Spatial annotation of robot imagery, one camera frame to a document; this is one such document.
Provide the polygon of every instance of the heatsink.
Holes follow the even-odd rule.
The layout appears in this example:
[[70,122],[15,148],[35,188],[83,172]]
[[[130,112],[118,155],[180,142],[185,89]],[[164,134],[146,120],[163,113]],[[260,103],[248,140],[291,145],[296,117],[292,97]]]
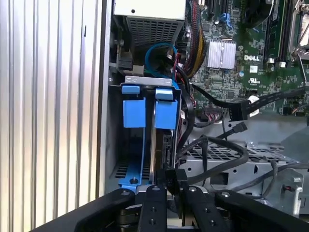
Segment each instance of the heatsink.
[[233,69],[235,67],[236,42],[231,40],[211,40],[208,48],[208,68]]

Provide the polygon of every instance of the black cable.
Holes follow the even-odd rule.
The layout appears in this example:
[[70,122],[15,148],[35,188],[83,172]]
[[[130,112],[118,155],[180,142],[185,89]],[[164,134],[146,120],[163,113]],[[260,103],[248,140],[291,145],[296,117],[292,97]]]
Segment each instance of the black cable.
[[225,102],[225,101],[220,101],[215,99],[212,95],[207,93],[205,90],[201,89],[200,87],[192,84],[192,87],[199,91],[205,98],[207,98],[210,102],[213,104],[220,106],[225,109],[232,109],[235,106],[240,106],[240,103],[246,103],[246,108],[245,108],[245,114],[249,115],[252,112],[260,109],[261,107],[270,104],[272,102],[276,102],[278,100],[282,100],[285,98],[291,98],[295,97],[298,95],[305,94],[305,89],[304,87],[296,88],[296,89],[290,89],[287,91],[282,91],[282,92],[277,92],[265,96],[261,96],[259,100],[255,101],[252,104],[249,104],[249,101],[243,101],[243,102],[238,102],[238,103],[232,103],[232,102]]
[[238,123],[237,125],[233,126],[232,129],[228,130],[227,132],[219,135],[217,138],[219,139],[224,139],[232,134],[237,134],[237,133],[240,133],[240,132],[244,132],[246,131],[248,128],[246,126],[246,124],[244,122],[240,122]]
[[271,180],[270,184],[267,186],[265,192],[262,193],[261,196],[248,196],[251,199],[265,198],[271,192],[272,188],[274,187],[275,182],[277,180],[277,176],[278,176],[278,167],[277,167],[276,161],[272,161],[272,162],[270,162],[270,164],[271,164],[271,167],[273,169],[273,174],[272,174],[273,177],[272,177],[272,180]]
[[[281,166],[278,168],[278,172],[281,172],[287,168],[293,168],[293,169],[309,169],[309,163],[291,163],[291,164],[287,164],[287,165],[284,165],[284,166]],[[244,189],[247,189],[247,188],[250,188],[250,187],[253,187],[259,183],[261,183],[262,181],[264,181],[265,179],[271,177],[273,175],[273,171],[270,171],[268,173],[265,173],[264,175],[246,183],[246,184],[243,184],[243,185],[240,185],[240,186],[237,186],[235,188],[232,188],[231,190],[232,191],[235,191],[235,192],[238,192],[238,191],[241,191],[241,190],[244,190]]]
[[300,87],[300,88],[296,88],[296,89],[290,89],[287,91],[282,91],[282,92],[277,92],[277,93],[273,93],[273,94],[269,94],[269,95],[265,95],[265,96],[261,96],[260,100],[255,101],[252,104],[249,104],[246,107],[246,113],[247,114],[251,114],[254,111],[260,109],[261,107],[270,104],[272,102],[276,102],[278,100],[282,100],[285,98],[291,98],[291,97],[295,97],[298,95],[303,95],[305,94],[305,88],[304,87]]
[[205,128],[207,126],[210,126],[214,123],[214,120],[208,121],[208,122],[198,122],[198,123],[194,123],[194,127],[196,128]]
[[176,151],[179,151],[183,148],[185,142],[189,138],[189,135],[193,131],[194,122],[195,122],[194,107],[193,107],[193,103],[192,103],[192,100],[190,98],[190,95],[185,90],[184,86],[180,85],[180,89],[182,90],[182,99],[185,102],[185,104],[187,106],[187,110],[188,110],[188,112],[187,112],[187,128],[186,128],[185,132],[183,133],[180,141],[177,144]]
[[208,166],[208,140],[205,140],[202,142],[202,161],[203,161],[203,171],[207,171],[207,166]]
[[223,130],[223,135],[226,133],[226,130],[225,130],[225,124],[224,124],[224,117],[222,118],[222,130]]
[[184,70],[178,64],[176,64],[176,70],[183,77],[183,81],[184,81],[184,84],[185,84],[185,89],[187,90],[188,93],[190,93],[189,77],[187,76],[187,74],[185,74]]
[[207,170],[205,172],[203,172],[202,174],[199,174],[197,176],[193,176],[193,177],[189,177],[188,178],[188,184],[189,185],[193,185],[196,184],[200,181],[204,181],[205,179],[212,177],[214,175],[218,175],[221,172],[224,172],[228,169],[231,168],[235,168],[238,167],[244,163],[246,163],[249,159],[249,154],[248,152],[241,146],[232,143],[230,141],[225,141],[222,139],[218,139],[218,138],[213,138],[213,137],[201,137],[198,138],[196,140],[194,140],[191,144],[189,144],[188,146],[186,146],[185,148],[183,148],[181,151],[179,151],[176,154],[176,160],[178,160],[179,158],[181,158],[184,154],[186,154],[188,151],[190,151],[193,147],[195,147],[196,145],[200,144],[201,142],[208,140],[209,142],[215,143],[217,145],[226,147],[228,149],[231,149],[233,151],[238,152],[238,154],[240,155],[240,157],[238,159],[233,159],[229,162],[225,162],[222,163],[210,170]]

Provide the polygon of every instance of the chip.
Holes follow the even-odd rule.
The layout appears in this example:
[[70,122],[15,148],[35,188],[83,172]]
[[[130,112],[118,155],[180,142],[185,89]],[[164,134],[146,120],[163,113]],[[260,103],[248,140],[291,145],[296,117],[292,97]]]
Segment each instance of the chip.
[[228,92],[227,92],[226,98],[227,98],[227,99],[234,99],[234,96],[235,96],[235,92],[233,92],[233,91],[228,91]]
[[203,24],[203,31],[210,31],[210,29],[211,29],[211,26],[209,23]]

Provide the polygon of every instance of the connector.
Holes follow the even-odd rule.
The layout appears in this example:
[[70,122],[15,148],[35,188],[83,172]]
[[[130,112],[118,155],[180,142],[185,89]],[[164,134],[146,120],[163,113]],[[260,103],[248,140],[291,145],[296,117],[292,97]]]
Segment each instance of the connector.
[[236,126],[233,126],[232,130],[234,132],[234,134],[240,133],[240,132],[244,132],[246,131],[248,128],[246,126],[246,124],[244,122],[240,122],[239,124],[237,124]]
[[227,132],[219,135],[217,138],[219,139],[224,139],[227,138],[228,136],[231,136],[232,134],[237,134],[240,132],[246,131],[248,128],[244,122],[240,122],[236,126],[234,126],[232,129],[228,130]]
[[246,107],[249,105],[249,101],[243,101],[235,103],[229,107],[229,114],[231,122],[243,121],[248,119]]

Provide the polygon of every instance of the metal panel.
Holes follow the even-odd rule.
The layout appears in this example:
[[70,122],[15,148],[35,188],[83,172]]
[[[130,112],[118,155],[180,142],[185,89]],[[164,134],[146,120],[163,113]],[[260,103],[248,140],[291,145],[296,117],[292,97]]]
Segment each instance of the metal panel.
[[96,197],[102,0],[0,0],[0,231]]

